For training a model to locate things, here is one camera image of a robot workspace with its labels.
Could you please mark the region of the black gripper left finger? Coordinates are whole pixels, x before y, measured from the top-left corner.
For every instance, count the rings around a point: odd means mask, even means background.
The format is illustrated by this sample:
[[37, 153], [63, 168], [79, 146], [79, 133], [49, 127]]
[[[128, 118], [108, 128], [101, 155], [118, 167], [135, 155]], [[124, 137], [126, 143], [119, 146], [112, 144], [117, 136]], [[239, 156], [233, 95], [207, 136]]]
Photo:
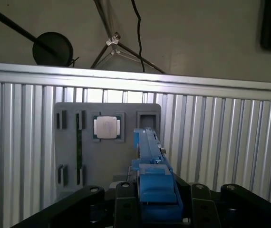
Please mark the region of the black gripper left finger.
[[122, 182], [105, 191], [98, 186], [82, 189], [17, 223], [16, 228], [139, 228], [134, 184]]

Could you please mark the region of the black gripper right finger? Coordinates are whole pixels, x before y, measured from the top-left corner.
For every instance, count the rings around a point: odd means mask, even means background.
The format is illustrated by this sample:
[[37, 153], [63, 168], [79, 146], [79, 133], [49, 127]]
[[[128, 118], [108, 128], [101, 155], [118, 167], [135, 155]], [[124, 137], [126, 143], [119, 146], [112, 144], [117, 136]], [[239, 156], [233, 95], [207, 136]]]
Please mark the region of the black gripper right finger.
[[271, 228], [271, 203], [240, 185], [215, 192], [194, 184], [191, 202], [193, 228]]

